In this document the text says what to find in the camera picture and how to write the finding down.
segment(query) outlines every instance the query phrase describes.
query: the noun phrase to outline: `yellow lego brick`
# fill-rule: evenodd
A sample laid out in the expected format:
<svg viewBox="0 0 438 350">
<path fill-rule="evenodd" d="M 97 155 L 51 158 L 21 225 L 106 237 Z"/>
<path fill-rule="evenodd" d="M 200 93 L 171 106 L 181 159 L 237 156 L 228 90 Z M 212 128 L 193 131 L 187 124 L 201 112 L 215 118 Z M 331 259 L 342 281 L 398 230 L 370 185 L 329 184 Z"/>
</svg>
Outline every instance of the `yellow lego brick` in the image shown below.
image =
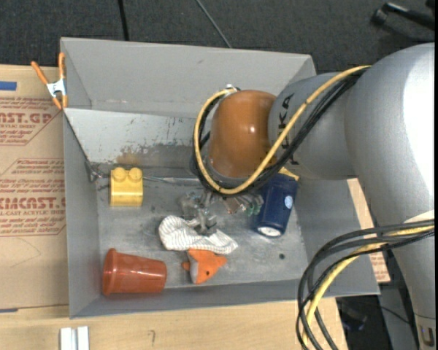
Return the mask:
<svg viewBox="0 0 438 350">
<path fill-rule="evenodd" d="M 117 167 L 110 171 L 110 205 L 141 206 L 143 202 L 142 171 Z"/>
</svg>

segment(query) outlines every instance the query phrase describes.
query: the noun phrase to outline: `striped towel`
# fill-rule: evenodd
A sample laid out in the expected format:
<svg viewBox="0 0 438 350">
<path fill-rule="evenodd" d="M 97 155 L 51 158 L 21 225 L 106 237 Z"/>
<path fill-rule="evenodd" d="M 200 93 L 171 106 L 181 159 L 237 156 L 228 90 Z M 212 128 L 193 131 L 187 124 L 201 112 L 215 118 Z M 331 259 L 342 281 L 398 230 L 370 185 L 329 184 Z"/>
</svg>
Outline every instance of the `striped towel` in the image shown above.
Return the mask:
<svg viewBox="0 0 438 350">
<path fill-rule="evenodd" d="M 193 228 L 188 227 L 186 220 L 174 215 L 169 215 L 161 222 L 159 236 L 167 250 L 201 249 L 216 254 L 230 254 L 239 246 L 220 230 L 211 236 L 199 235 Z"/>
</svg>

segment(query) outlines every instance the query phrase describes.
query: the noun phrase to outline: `wooden table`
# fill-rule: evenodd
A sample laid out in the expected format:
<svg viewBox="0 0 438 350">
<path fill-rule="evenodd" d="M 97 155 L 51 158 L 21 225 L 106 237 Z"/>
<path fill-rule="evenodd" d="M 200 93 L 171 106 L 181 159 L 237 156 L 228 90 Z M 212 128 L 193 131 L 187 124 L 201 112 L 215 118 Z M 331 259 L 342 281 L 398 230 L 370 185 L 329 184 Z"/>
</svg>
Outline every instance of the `wooden table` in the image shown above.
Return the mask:
<svg viewBox="0 0 438 350">
<path fill-rule="evenodd" d="M 323 299 L 320 311 L 335 343 L 347 349 L 335 299 Z M 58 349 L 60 328 L 79 326 L 89 326 L 93 350 L 300 349 L 295 321 L 293 301 L 72 320 L 68 306 L 27 308 L 0 314 L 0 349 Z"/>
</svg>

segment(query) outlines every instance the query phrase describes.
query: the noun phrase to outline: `orange toy fish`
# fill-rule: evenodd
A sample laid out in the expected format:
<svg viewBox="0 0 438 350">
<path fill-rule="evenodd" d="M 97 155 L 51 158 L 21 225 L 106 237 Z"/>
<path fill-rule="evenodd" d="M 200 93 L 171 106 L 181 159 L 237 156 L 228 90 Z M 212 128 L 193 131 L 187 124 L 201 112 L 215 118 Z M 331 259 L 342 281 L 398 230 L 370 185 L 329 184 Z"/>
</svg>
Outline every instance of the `orange toy fish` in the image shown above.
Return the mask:
<svg viewBox="0 0 438 350">
<path fill-rule="evenodd" d="M 190 262 L 183 262 L 182 267 L 190 271 L 191 280 L 195 284 L 208 281 L 227 263 L 226 257 L 209 250 L 189 249 L 187 254 Z"/>
</svg>

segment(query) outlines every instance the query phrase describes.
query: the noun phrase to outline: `plastic cup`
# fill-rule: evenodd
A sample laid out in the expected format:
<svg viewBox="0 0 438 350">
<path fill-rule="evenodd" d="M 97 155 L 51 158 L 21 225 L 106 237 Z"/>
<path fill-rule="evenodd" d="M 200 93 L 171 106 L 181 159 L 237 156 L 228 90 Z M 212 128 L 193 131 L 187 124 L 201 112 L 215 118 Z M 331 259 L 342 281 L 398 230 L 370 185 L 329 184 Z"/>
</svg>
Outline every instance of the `plastic cup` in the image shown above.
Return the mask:
<svg viewBox="0 0 438 350">
<path fill-rule="evenodd" d="M 123 254 L 111 248 L 105 257 L 102 292 L 159 293 L 167 277 L 166 264 L 137 255 Z"/>
</svg>

